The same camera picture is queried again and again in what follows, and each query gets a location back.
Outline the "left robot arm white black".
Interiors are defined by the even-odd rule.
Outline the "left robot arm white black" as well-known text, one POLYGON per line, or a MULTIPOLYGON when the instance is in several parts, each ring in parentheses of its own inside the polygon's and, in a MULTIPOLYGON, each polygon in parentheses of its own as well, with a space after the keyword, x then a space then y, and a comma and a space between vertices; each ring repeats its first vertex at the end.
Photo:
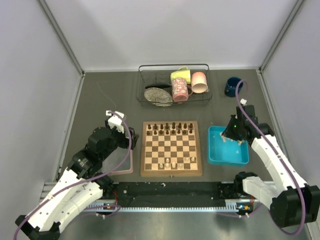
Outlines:
POLYGON ((133 128, 122 123, 96 128, 43 201, 29 214, 16 219, 17 231, 30 240, 57 240, 88 205, 113 194, 113 181, 100 171, 103 162, 117 148, 127 150, 127 159, 138 138, 133 128))

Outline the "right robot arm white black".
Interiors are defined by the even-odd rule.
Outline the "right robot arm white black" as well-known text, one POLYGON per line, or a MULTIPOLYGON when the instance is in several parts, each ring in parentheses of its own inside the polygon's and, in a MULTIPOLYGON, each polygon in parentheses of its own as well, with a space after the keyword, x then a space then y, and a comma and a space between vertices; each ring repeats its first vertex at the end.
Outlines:
POLYGON ((247 142, 260 157, 273 185, 266 184, 253 172, 240 172, 233 182, 239 198, 255 197, 268 208, 279 228, 312 223, 320 209, 320 189, 309 185, 293 168, 280 149, 276 136, 267 123, 259 123, 253 105, 239 105, 231 115, 222 136, 247 142))

